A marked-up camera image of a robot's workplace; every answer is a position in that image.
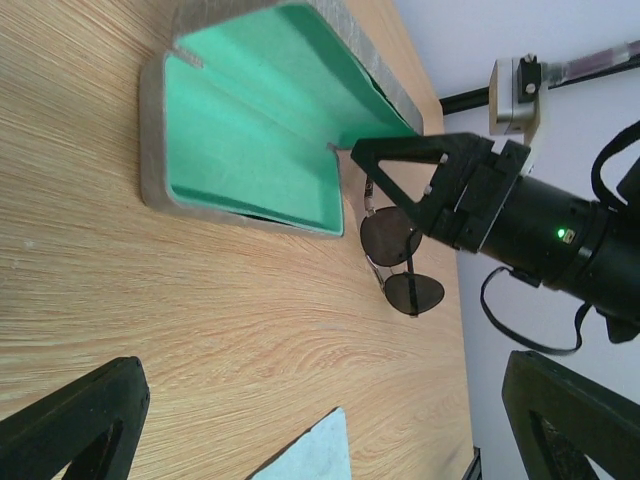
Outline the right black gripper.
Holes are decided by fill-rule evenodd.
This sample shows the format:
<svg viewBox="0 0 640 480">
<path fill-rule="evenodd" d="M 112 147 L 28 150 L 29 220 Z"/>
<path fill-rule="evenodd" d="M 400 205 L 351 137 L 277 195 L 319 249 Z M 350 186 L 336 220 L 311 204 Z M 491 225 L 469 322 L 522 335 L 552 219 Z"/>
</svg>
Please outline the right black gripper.
<svg viewBox="0 0 640 480">
<path fill-rule="evenodd" d="M 493 145 L 471 133 L 360 139 L 350 156 L 423 234 L 477 253 L 531 154 Z"/>
</svg>

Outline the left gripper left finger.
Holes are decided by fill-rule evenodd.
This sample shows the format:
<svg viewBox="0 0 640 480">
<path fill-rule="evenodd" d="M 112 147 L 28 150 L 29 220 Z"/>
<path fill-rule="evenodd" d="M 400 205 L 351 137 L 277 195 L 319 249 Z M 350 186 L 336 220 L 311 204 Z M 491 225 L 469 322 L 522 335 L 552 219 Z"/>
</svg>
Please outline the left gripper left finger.
<svg viewBox="0 0 640 480">
<path fill-rule="evenodd" d="M 141 360 L 115 358 L 1 421 L 1 477 L 126 479 L 149 404 Z"/>
</svg>

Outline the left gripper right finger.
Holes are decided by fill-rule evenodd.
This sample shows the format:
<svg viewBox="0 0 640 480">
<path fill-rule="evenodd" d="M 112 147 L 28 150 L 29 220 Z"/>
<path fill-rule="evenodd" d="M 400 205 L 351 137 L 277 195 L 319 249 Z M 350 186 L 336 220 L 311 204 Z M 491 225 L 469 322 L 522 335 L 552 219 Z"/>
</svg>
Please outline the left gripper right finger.
<svg viewBox="0 0 640 480">
<path fill-rule="evenodd" d="M 530 479 L 639 477 L 639 405 L 532 351 L 513 351 L 502 399 Z"/>
</svg>

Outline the grey glasses case green lining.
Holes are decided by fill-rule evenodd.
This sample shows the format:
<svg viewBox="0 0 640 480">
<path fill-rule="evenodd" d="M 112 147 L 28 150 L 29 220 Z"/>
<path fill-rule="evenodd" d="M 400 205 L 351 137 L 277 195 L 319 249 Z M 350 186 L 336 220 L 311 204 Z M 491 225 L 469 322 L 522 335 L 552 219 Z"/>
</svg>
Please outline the grey glasses case green lining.
<svg viewBox="0 0 640 480">
<path fill-rule="evenodd" d="M 140 188 L 170 215 L 344 233 L 338 151 L 423 118 L 343 1 L 186 1 L 139 81 Z"/>
</svg>

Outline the light blue cleaning cloth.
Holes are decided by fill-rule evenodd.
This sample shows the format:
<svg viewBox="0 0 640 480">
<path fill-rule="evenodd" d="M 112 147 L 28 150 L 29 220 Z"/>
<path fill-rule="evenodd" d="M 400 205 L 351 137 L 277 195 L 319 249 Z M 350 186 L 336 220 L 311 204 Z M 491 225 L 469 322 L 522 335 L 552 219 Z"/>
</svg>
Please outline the light blue cleaning cloth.
<svg viewBox="0 0 640 480">
<path fill-rule="evenodd" d="M 337 407 L 261 466 L 250 479 L 352 478 L 346 413 Z"/>
</svg>

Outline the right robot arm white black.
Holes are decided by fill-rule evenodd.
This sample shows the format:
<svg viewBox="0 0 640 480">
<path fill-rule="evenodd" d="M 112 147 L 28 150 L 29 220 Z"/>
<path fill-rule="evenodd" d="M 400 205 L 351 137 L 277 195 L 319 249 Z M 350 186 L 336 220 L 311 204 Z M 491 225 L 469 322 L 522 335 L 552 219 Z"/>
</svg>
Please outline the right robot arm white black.
<svg viewBox="0 0 640 480">
<path fill-rule="evenodd" d="M 351 151 L 364 171 L 362 248 L 381 277 L 388 302 L 418 316 L 442 298 L 439 284 L 415 272 L 423 238 L 495 259 L 499 270 L 529 285 L 581 301 L 575 324 L 590 310 L 605 318 L 614 344 L 639 333 L 639 170 L 615 190 L 604 164 L 639 139 L 631 125 L 616 135 L 591 169 L 593 200 L 527 176 L 527 146 L 472 134 L 361 139 Z"/>
</svg>

